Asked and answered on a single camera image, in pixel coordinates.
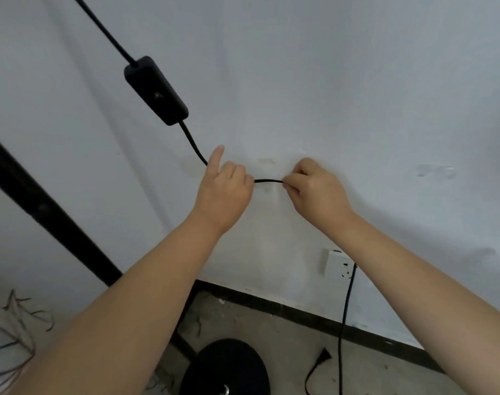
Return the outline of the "person's left hand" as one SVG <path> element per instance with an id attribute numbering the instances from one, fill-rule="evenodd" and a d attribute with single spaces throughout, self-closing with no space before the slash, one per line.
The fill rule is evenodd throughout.
<path id="1" fill-rule="evenodd" d="M 244 165 L 230 160 L 221 165 L 220 161 L 217 177 L 204 179 L 203 176 L 190 218 L 221 238 L 245 212 L 254 185 L 255 180 Z"/>

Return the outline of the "person's right hand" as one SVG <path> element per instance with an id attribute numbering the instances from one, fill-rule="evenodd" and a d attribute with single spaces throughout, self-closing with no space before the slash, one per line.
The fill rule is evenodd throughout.
<path id="1" fill-rule="evenodd" d="M 344 187 L 339 179 L 318 163 L 313 193 L 302 202 L 292 202 L 307 222 L 336 242 L 355 217 Z"/>

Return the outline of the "person's left forearm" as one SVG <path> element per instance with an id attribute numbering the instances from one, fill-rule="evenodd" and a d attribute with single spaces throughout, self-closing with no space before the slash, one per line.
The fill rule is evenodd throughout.
<path id="1" fill-rule="evenodd" d="M 74 319 L 10 395 L 140 395 L 194 280 L 237 220 L 194 210 Z"/>

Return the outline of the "person's right forearm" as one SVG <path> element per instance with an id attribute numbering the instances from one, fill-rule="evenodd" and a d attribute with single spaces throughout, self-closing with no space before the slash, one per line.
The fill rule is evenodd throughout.
<path id="1" fill-rule="evenodd" d="M 469 395 L 500 395 L 500 312 L 351 210 L 320 230 L 374 283 L 412 335 Z"/>

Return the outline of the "black skirting board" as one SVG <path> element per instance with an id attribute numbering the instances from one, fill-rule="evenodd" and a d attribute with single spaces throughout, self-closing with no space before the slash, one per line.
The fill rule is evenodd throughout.
<path id="1" fill-rule="evenodd" d="M 188 296 L 184 312 L 181 314 L 181 318 L 187 314 L 194 298 L 200 292 L 206 292 L 221 300 L 283 318 L 298 325 L 332 335 L 333 337 L 340 337 L 343 340 L 399 358 L 431 371 L 442 374 L 445 373 L 431 356 L 421 348 L 385 338 L 381 335 L 361 330 L 351 325 L 346 325 L 345 328 L 342 328 L 342 324 L 337 321 L 202 280 L 195 281 L 190 295 Z"/>

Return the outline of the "black loose power plug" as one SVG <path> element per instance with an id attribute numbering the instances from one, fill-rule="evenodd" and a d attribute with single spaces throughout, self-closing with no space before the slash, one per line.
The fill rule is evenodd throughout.
<path id="1" fill-rule="evenodd" d="M 314 364 L 310 368 L 309 372 L 307 373 L 306 378 L 304 380 L 305 395 L 310 395 L 308 388 L 307 388 L 307 384 L 308 384 L 308 381 L 311 378 L 312 374 L 314 373 L 314 371 L 319 366 L 321 366 L 323 363 L 325 363 L 326 361 L 328 361 L 330 359 L 332 359 L 330 352 L 326 348 L 323 348 L 322 351 L 319 353 L 319 356 L 317 357 L 316 361 L 314 362 Z"/>

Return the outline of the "black lamp stand pole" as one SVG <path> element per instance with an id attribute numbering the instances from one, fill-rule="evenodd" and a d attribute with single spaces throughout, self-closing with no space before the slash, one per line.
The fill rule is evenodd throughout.
<path id="1" fill-rule="evenodd" d="M 123 273 L 0 142 L 0 380 Z"/>

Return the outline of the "black round lamp base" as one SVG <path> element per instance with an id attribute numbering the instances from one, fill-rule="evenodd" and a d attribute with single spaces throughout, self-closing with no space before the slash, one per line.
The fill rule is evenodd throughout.
<path id="1" fill-rule="evenodd" d="M 179 395 L 271 395 L 257 351 L 235 338 L 216 340 L 191 359 Z"/>

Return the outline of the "white wall socket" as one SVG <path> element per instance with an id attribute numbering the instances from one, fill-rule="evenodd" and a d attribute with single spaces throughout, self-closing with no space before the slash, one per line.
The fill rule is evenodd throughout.
<path id="1" fill-rule="evenodd" d="M 344 281 L 352 278 L 354 262 L 341 249 L 327 250 L 324 266 L 324 279 L 328 281 Z"/>

